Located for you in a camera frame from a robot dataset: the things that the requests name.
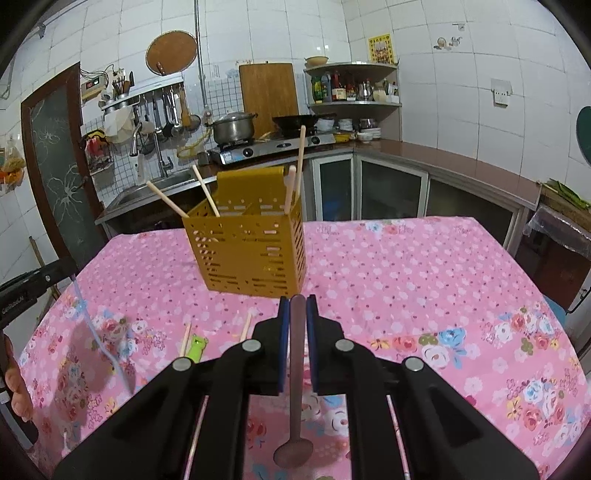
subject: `human hand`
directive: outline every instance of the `human hand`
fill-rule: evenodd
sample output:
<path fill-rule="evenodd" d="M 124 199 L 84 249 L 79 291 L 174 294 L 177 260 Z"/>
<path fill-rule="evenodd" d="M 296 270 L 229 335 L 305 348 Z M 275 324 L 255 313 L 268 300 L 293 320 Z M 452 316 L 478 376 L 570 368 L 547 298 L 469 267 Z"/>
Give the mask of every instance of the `human hand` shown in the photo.
<path fill-rule="evenodd" d="M 14 359 L 14 350 L 10 338 L 4 335 L 6 342 L 6 352 L 8 354 L 8 369 L 4 375 L 7 387 L 13 392 L 12 409 L 14 413 L 20 416 L 24 421 L 29 421 L 33 417 L 33 401 L 27 391 L 27 386 L 21 375 L 21 369 Z"/>

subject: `spoon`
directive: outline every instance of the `spoon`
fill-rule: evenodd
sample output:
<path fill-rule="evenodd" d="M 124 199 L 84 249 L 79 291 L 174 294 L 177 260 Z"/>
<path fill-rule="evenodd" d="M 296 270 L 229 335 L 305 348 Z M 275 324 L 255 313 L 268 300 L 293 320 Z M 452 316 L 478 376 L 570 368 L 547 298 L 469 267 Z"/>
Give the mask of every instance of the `spoon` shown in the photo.
<path fill-rule="evenodd" d="M 300 437 L 306 298 L 294 296 L 290 310 L 290 439 L 273 454 L 275 464 L 285 469 L 301 467 L 314 452 L 314 444 Z"/>

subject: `kitchen counter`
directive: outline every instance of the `kitchen counter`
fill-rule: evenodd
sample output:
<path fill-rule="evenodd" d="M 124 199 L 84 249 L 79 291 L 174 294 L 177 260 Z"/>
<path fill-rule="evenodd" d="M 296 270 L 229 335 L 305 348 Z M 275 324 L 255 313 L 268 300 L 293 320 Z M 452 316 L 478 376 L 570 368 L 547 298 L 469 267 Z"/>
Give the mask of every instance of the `kitchen counter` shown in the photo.
<path fill-rule="evenodd" d="M 500 194 L 512 202 L 534 210 L 537 207 L 540 197 L 539 185 L 510 171 L 475 160 L 474 158 L 464 157 L 463 155 L 395 140 L 376 140 L 369 144 L 352 141 L 316 147 L 314 150 L 308 150 L 304 154 L 304 161 L 343 153 L 358 153 L 372 158 L 396 161 L 397 163 L 407 164 L 411 167 L 428 171 L 431 174 L 459 179 L 465 181 L 477 191 L 483 190 L 484 192 Z M 265 157 L 248 164 L 237 163 L 235 166 L 228 166 L 223 169 L 231 170 L 233 168 L 258 168 L 281 165 L 292 161 L 293 157 L 294 151 L 290 151 L 281 155 Z M 206 184 L 216 181 L 217 173 L 221 169 L 219 165 L 199 167 L 203 181 Z M 193 179 L 193 181 L 183 183 L 179 188 L 171 187 L 165 193 L 172 195 L 196 187 L 199 187 L 199 182 Z M 150 194 L 138 200 L 120 204 L 118 196 L 97 218 L 95 223 L 97 225 L 103 224 L 108 220 L 155 202 L 158 199 L 156 195 Z"/>

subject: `stainless steel pot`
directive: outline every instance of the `stainless steel pot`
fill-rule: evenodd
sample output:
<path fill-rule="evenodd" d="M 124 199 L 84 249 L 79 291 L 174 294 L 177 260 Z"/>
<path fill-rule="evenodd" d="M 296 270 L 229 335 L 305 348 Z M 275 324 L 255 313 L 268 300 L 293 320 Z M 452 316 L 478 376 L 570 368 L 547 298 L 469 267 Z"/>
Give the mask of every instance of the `stainless steel pot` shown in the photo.
<path fill-rule="evenodd" d="M 213 123 L 213 139 L 218 145 L 250 140 L 255 135 L 252 119 L 257 113 L 232 112 Z"/>

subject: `bowl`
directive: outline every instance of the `bowl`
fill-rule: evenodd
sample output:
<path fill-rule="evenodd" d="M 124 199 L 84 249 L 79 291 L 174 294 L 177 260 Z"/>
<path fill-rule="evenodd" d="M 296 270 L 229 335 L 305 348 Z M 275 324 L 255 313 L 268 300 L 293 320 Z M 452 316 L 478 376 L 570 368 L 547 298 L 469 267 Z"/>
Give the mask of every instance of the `bowl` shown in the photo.
<path fill-rule="evenodd" d="M 306 59 L 306 63 L 308 64 L 308 66 L 310 67 L 320 67 L 321 65 L 325 65 L 326 62 L 329 61 L 328 57 L 310 57 L 309 59 Z"/>

